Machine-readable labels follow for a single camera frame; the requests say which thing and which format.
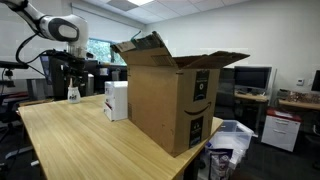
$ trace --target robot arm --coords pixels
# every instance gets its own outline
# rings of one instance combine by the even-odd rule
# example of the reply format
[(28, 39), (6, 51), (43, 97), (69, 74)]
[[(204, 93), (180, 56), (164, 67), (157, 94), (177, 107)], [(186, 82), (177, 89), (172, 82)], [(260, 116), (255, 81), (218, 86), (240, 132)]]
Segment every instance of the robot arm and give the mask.
[(0, 0), (22, 17), (40, 37), (68, 43), (67, 52), (76, 58), (86, 57), (87, 22), (75, 15), (50, 16), (39, 12), (28, 0)]

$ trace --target bottle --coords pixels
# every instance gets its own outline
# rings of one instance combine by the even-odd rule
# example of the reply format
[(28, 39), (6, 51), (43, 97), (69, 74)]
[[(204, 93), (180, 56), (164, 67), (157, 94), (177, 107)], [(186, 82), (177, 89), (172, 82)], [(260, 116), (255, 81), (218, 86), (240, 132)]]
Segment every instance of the bottle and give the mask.
[(73, 87), (72, 78), (70, 78), (70, 85), (68, 87), (68, 102), (71, 104), (80, 102), (80, 92), (78, 87)]

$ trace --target cardboard box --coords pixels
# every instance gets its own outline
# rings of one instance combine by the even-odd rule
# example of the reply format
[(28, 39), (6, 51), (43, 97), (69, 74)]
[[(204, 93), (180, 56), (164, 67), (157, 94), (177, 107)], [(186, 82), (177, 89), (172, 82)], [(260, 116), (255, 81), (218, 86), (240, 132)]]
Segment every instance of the cardboard box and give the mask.
[(127, 81), (105, 82), (105, 102), (103, 103), (103, 112), (110, 121), (128, 118), (127, 88)]
[(156, 32), (112, 48), (128, 65), (128, 118), (172, 156), (210, 135), (219, 69), (248, 57), (173, 58)]

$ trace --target tabletop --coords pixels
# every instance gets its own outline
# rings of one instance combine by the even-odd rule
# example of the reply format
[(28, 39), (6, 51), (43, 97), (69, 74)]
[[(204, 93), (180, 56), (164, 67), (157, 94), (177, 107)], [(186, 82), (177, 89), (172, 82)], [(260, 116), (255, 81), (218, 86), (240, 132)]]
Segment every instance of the tabletop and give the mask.
[(259, 102), (267, 102), (268, 101), (268, 98), (266, 96), (262, 96), (262, 95), (240, 94), (240, 93), (235, 92), (234, 96), (236, 98), (254, 100), (254, 101), (259, 101)]
[[(206, 143), (173, 158), (129, 120), (110, 122), (103, 98), (19, 108), (47, 179), (174, 179)], [(221, 124), (214, 118), (210, 138)]]
[(279, 100), (279, 104), (280, 105), (293, 106), (293, 107), (298, 107), (298, 108), (313, 109), (313, 110), (320, 111), (320, 104), (291, 102), (291, 101), (286, 101), (286, 100)]

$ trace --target window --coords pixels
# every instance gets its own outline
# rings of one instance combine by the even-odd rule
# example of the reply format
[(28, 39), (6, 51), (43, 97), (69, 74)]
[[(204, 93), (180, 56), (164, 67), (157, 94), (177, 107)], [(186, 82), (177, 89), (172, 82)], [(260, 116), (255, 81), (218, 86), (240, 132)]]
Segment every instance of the window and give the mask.
[(111, 41), (89, 38), (87, 51), (94, 54), (96, 60), (100, 62), (126, 65), (120, 55), (110, 48), (111, 44), (113, 44)]

